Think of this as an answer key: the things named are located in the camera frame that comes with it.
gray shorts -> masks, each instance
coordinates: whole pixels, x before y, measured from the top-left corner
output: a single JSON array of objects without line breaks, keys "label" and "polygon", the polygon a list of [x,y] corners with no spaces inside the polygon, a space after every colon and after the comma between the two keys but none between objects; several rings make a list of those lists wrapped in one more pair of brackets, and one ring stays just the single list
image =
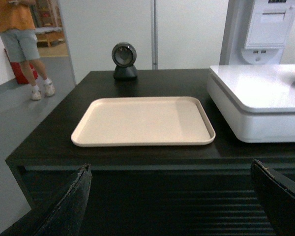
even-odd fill
[{"label": "gray shorts", "polygon": [[11,62],[39,59],[37,37],[32,29],[10,29],[0,33]]}]

white scale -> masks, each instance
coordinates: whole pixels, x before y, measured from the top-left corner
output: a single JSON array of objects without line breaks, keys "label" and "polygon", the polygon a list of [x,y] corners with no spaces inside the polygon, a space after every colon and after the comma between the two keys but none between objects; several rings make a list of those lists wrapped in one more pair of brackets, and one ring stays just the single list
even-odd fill
[{"label": "white scale", "polygon": [[295,64],[279,64],[294,18],[295,0],[229,0],[207,91],[244,142],[295,142]]},{"label": "white scale", "polygon": [[211,66],[207,91],[239,140],[295,142],[294,64]]}]

tray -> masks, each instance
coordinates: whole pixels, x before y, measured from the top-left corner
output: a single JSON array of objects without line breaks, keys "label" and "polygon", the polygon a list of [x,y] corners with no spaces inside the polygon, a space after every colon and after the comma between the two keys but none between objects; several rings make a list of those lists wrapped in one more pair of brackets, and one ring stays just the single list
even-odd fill
[{"label": "tray", "polygon": [[206,145],[215,138],[193,97],[102,98],[71,135],[80,147]]}]

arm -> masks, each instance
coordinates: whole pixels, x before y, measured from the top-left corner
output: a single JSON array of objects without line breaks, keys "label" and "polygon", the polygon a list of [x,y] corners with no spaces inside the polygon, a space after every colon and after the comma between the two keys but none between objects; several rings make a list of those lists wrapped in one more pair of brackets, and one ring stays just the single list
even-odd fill
[{"label": "arm", "polygon": [[30,6],[30,5],[35,5],[35,0],[19,0],[19,3],[20,4],[24,4],[24,5],[28,5],[28,6]]},{"label": "arm", "polygon": [[8,2],[14,5],[23,4],[26,6],[35,5],[36,3],[35,0],[13,0],[12,2],[8,0]]}]

orange shirt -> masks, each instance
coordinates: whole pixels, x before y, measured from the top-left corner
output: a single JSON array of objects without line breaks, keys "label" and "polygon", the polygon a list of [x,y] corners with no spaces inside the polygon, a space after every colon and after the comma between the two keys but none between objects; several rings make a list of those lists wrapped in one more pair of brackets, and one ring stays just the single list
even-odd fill
[{"label": "orange shirt", "polygon": [[24,4],[15,6],[6,0],[0,0],[0,32],[11,29],[35,29],[30,7]]}]

